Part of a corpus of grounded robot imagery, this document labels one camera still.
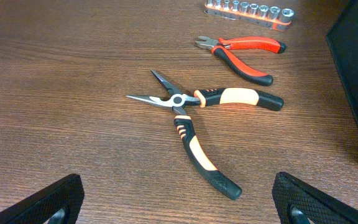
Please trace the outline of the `socket set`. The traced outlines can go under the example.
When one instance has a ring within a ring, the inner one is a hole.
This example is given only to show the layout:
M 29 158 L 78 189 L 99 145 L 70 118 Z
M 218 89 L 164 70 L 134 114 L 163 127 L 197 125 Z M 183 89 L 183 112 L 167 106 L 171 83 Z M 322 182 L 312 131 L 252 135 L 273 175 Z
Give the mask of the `socket set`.
M 270 7 L 238 0 L 207 0 L 204 12 L 279 31 L 287 30 L 295 16 L 294 10 L 289 8 L 281 9 L 277 6 Z

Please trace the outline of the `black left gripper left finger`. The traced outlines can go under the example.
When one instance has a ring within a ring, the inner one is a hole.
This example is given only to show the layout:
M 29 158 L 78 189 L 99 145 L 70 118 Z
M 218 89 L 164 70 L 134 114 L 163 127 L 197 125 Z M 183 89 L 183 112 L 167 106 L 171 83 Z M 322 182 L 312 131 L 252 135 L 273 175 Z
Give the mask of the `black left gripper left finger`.
M 70 174 L 0 212 L 0 223 L 75 223 L 85 197 L 81 177 Z

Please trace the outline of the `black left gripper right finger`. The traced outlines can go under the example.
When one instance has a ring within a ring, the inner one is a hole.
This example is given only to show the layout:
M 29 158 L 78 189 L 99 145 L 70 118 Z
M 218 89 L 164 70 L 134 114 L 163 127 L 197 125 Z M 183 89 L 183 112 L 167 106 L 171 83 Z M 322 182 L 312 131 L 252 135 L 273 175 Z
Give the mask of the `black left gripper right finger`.
M 281 223 L 358 224 L 358 210 L 286 172 L 276 174 L 272 196 Z

